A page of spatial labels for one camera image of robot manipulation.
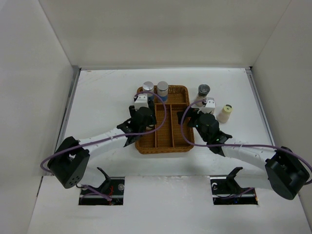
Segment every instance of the woven basket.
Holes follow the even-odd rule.
[[[162,103],[155,100],[155,114],[157,124],[160,124],[165,115]],[[186,87],[180,85],[169,85],[168,103],[166,104],[167,117],[161,129],[155,133],[144,135],[136,142],[136,148],[141,154],[159,154],[187,152],[193,148],[182,137],[180,125],[178,124],[177,112],[184,111],[190,105],[189,92]],[[194,143],[193,129],[187,127],[187,122],[183,124],[183,132],[186,138]]]

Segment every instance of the black bracket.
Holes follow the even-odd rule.
[[[105,181],[99,186],[99,188],[94,188],[95,190],[99,191],[101,194],[107,194],[108,188],[111,185],[112,179],[103,171],[102,168],[97,167],[97,169],[103,173],[105,176]]]
[[[56,153],[78,145],[79,142],[70,136],[62,142],[56,150]],[[61,182],[64,188],[69,189],[81,181],[87,168],[89,157],[90,154],[88,150],[78,148],[51,159],[48,162],[48,168]]]
[[[216,184],[215,188],[212,190],[214,195],[222,195],[222,194],[239,194],[243,190],[238,183],[235,181],[236,174],[242,170],[242,167],[234,168],[225,179],[214,179],[213,177],[210,179],[211,184]]]
[[[293,200],[310,177],[301,162],[292,155],[276,150],[276,154],[266,160],[267,171],[272,189],[281,197]]]

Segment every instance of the white table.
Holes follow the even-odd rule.
[[[198,85],[210,85],[218,113],[233,112],[220,128],[249,143],[270,144],[245,69],[146,69],[82,71],[65,137],[106,132],[129,117],[132,96],[145,81],[184,85],[190,100]],[[204,143],[195,133],[195,142]],[[228,174],[242,166],[246,175],[262,174],[236,159],[194,147],[186,153],[141,155],[134,145],[91,162],[110,176],[126,176],[124,205],[78,206],[79,190],[63,189],[51,176],[42,182],[28,234],[55,233],[311,233],[300,200],[257,189],[259,205],[214,206],[207,175]]]

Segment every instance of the white wall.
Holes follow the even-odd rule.
[[[312,1],[292,0],[253,74],[273,137],[312,163]],[[312,224],[312,185],[301,200]]]
[[[39,0],[69,60],[253,65],[290,0]]]
[[[37,0],[0,2],[0,233],[23,234],[73,70]]]

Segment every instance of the white enclosure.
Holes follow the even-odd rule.
[[[225,103],[234,108],[229,121],[220,124],[222,131],[243,142],[271,144],[249,74],[250,70],[243,68],[81,71],[67,126],[63,127],[64,137],[88,138],[122,123],[129,116],[132,96],[148,77],[152,83],[166,80],[188,87],[191,101],[198,92],[194,84],[208,83],[209,96],[217,103],[215,115]],[[204,144],[196,131],[194,137],[195,142]],[[142,155],[132,144],[100,154],[88,166],[100,167],[109,176],[125,176],[124,205],[78,206],[79,189],[63,189],[55,177],[45,176],[27,234],[84,233],[90,227],[94,233],[103,229],[110,233],[126,230],[155,234],[187,234],[190,230],[196,234],[240,234],[246,229],[310,233],[299,197],[288,201],[272,190],[256,188],[258,205],[213,205],[207,175],[226,175],[235,167],[243,167],[236,178],[266,178],[260,168],[213,154],[206,147],[194,147],[185,153]]]
[[[27,233],[73,66],[251,66],[276,145],[312,163],[311,12],[308,0],[0,0],[0,233]]]

